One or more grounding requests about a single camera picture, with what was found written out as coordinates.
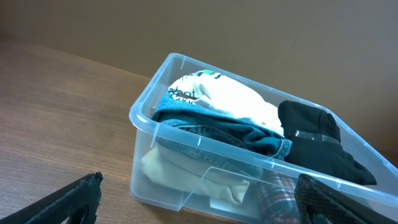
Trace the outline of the white t-shirt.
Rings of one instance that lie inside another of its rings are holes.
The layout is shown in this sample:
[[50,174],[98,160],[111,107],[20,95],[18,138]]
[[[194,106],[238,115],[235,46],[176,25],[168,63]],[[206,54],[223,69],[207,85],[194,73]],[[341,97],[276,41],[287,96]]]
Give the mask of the white t-shirt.
[[253,89],[212,70],[200,70],[174,81],[168,92],[175,100],[186,101],[228,116],[250,121],[283,135],[278,108]]

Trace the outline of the red blue plaid cloth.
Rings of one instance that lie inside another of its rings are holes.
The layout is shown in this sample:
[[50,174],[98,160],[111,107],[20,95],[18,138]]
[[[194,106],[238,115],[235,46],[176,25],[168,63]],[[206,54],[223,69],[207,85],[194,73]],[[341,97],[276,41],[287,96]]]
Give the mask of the red blue plaid cloth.
[[298,224],[300,214],[295,200],[296,180],[274,171],[264,171],[256,185],[257,202],[263,223]]

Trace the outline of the blue denim cloth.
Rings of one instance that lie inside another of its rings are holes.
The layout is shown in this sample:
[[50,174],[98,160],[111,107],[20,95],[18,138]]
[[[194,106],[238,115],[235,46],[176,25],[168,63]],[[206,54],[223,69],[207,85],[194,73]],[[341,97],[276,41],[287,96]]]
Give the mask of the blue denim cloth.
[[[292,147],[292,141],[270,129],[186,101],[175,100],[169,93],[162,97],[152,120],[274,159],[284,159]],[[159,138],[158,142],[168,149],[215,167],[255,178],[262,175],[262,169],[251,164],[183,146],[165,138]]]

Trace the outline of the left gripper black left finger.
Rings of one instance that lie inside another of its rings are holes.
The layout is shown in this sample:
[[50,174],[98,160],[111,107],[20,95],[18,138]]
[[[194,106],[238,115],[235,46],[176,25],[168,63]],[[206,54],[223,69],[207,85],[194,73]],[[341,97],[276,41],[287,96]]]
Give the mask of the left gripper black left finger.
[[1,224],[94,224],[101,200],[101,172],[88,174],[1,219]]

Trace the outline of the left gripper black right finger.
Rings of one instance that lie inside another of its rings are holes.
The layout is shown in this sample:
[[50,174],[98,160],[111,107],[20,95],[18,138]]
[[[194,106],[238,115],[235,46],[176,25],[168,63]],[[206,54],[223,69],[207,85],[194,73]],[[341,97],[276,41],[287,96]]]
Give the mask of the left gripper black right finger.
[[294,196],[304,224],[397,224],[307,174],[299,175]]

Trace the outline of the black cloth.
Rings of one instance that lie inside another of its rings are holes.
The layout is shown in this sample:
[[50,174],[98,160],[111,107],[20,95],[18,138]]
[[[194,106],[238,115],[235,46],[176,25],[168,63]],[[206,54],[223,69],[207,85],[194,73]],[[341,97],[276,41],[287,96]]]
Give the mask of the black cloth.
[[359,185],[376,185],[373,174],[346,152],[334,117],[296,101],[283,101],[278,117],[284,137],[292,141],[285,161]]

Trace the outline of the cream cloth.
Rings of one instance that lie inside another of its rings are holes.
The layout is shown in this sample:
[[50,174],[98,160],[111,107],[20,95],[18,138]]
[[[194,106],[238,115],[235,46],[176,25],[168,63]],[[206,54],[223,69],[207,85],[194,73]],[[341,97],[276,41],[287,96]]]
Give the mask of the cream cloth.
[[204,162],[190,159],[160,145],[141,159],[141,170],[156,184],[175,190],[223,199],[240,205],[249,188],[249,181]]

